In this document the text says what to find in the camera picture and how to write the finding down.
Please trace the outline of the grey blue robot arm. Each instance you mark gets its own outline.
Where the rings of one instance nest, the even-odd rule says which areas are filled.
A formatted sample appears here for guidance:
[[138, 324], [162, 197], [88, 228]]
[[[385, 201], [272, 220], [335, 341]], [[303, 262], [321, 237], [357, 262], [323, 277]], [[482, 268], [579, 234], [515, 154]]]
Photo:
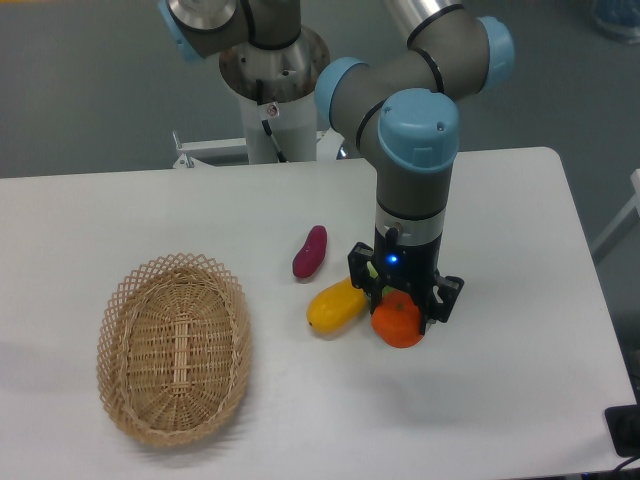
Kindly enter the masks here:
[[391, 1], [406, 39], [381, 66], [332, 59], [301, 21], [296, 1], [162, 1], [184, 58], [217, 57], [236, 96], [253, 164], [309, 161], [319, 119], [375, 169], [375, 240], [348, 256], [352, 284], [378, 307], [385, 288], [407, 293], [419, 328], [446, 322], [463, 281], [437, 267], [459, 99], [505, 81], [514, 66], [508, 29], [458, 1]]

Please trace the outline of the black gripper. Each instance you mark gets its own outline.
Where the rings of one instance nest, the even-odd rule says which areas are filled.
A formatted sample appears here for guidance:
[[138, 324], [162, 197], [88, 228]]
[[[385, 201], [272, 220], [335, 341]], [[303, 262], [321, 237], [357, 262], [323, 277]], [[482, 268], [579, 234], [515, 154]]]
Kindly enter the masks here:
[[437, 323], [446, 323], [464, 287], [464, 280], [442, 276], [437, 270], [441, 236], [418, 246], [386, 245], [375, 232], [374, 250], [357, 242], [347, 256], [351, 284], [369, 299], [374, 314], [387, 286], [409, 293], [419, 310], [418, 333], [425, 335]]

